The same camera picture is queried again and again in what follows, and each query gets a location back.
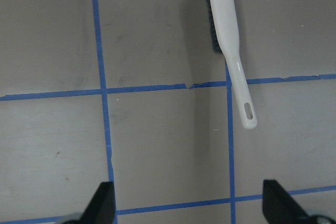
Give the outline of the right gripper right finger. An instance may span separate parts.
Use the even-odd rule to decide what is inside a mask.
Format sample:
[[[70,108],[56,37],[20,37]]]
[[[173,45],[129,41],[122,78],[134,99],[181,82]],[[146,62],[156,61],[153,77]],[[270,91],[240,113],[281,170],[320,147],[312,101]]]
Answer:
[[[276,180],[265,179],[262,186],[262,212],[268,223],[335,223],[328,216],[307,214]]]

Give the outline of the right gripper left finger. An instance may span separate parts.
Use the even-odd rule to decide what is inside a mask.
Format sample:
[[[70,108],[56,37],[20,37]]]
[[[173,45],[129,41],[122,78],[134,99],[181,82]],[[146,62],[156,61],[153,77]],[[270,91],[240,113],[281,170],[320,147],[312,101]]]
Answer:
[[[116,199],[113,182],[101,182],[80,216],[63,217],[61,223],[114,223]]]

